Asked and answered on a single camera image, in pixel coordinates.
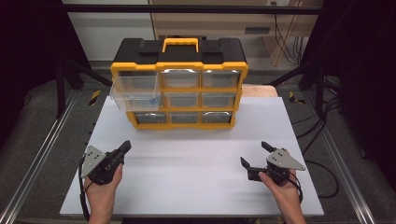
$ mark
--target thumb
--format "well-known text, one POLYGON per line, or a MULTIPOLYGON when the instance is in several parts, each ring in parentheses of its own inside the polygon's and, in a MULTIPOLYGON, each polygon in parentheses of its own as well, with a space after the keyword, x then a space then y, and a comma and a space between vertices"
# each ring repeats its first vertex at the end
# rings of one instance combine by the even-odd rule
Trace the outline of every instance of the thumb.
POLYGON ((259 177, 262 180, 262 183, 271 191, 276 188, 276 183, 269 175, 264 172, 259 172, 259 177))

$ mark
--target table top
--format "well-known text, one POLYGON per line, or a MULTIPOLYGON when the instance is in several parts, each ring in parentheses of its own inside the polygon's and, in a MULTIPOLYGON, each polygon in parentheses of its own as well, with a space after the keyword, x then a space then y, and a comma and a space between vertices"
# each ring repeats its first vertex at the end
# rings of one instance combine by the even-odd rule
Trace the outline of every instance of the table top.
MULTIPOLYGON (((112 151, 130 140, 114 214, 123 217, 262 217, 279 215, 263 183, 249 181, 240 157, 265 167, 261 141, 286 148, 304 166, 279 97, 242 97, 231 130, 137 130, 107 97, 89 145, 112 151)), ((303 213, 322 216, 309 171, 297 171, 303 213)), ((61 215, 81 216, 76 174, 61 215)))

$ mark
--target gray carpet floor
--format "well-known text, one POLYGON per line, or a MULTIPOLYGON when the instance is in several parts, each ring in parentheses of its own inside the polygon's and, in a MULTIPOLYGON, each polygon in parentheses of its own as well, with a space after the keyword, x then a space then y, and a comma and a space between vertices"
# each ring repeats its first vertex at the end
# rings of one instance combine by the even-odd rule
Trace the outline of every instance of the gray carpet floor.
MULTIPOLYGON (((262 84, 268 82, 268 79, 268 76, 252 72, 245 82, 262 84)), ((308 104, 290 101, 290 91, 294 92, 298 100, 307 100, 306 96, 314 94, 314 91, 301 92, 295 85, 288 83, 277 87, 277 92, 283 98, 290 116, 290 122, 294 123, 312 117, 314 112, 308 104)), ((87 82, 79 91, 77 101, 25 199, 15 223, 62 223, 62 221, 84 223, 82 218, 61 217, 59 212, 108 92, 108 87, 94 81, 87 82), (95 105, 89 105, 92 94, 96 90, 101 91, 97 102, 95 105)), ((329 101, 333 95, 326 91, 324 98, 329 101)), ((26 102, 28 104, 22 110, 11 136, 0 150, 0 209, 2 211, 11 200, 55 121, 57 108, 55 82, 51 81, 31 90, 26 102)), ((326 128, 347 162, 376 223, 396 223, 396 193, 388 185, 376 163, 361 157, 353 132, 341 112, 342 108, 335 108, 328 113, 326 128)), ((293 124, 295 134, 304 133, 315 122, 315 118, 312 117, 293 124)), ((301 149, 308 145, 317 130, 298 139, 301 149)), ((321 134, 304 157, 306 160, 319 162, 336 173, 321 134)), ((307 164, 307 166, 320 195, 332 194, 335 190, 332 176, 315 164, 307 164)), ((323 198, 320 202, 325 215, 309 217, 308 223, 360 223, 341 184, 335 197, 323 198)), ((261 223, 277 223, 277 218, 262 218, 261 223)))

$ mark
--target storage organizer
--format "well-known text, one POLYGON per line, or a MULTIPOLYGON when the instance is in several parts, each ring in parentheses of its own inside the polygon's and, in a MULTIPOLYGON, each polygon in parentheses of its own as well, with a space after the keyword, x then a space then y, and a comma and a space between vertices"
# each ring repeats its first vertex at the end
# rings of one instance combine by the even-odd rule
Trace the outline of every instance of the storage organizer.
POLYGON ((248 64, 237 38, 126 38, 110 70, 136 129, 218 129, 235 124, 248 64))

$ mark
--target power outlet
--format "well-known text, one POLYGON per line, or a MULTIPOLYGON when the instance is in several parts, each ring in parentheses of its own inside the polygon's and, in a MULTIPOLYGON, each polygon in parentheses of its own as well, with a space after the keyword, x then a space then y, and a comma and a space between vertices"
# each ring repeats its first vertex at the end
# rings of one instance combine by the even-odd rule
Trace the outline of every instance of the power outlet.
POLYGON ((290 0, 267 0, 266 6, 268 7, 287 7, 290 0))

